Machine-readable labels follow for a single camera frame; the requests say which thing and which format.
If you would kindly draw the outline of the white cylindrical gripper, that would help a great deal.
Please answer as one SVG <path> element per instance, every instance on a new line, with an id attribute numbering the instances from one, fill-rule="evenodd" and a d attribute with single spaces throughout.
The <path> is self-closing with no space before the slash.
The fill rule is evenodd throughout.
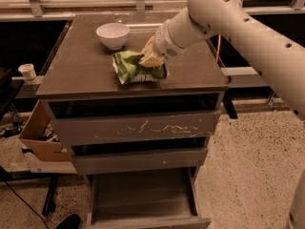
<path id="1" fill-rule="evenodd" d="M 146 68 L 160 67 L 165 58 L 175 59 L 189 46 L 190 20 L 167 20 L 142 49 L 143 56 L 139 59 L 139 64 Z"/>

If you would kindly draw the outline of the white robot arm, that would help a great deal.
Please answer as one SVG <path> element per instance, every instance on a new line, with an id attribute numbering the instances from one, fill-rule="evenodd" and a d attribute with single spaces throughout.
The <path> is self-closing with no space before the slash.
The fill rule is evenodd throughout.
<path id="1" fill-rule="evenodd" d="M 304 49 L 247 14 L 239 0 L 188 0 L 146 49 L 167 57 L 214 34 L 227 39 L 289 106 L 279 113 L 226 116 L 209 143 L 196 184 L 209 229 L 302 227 L 305 166 Z"/>

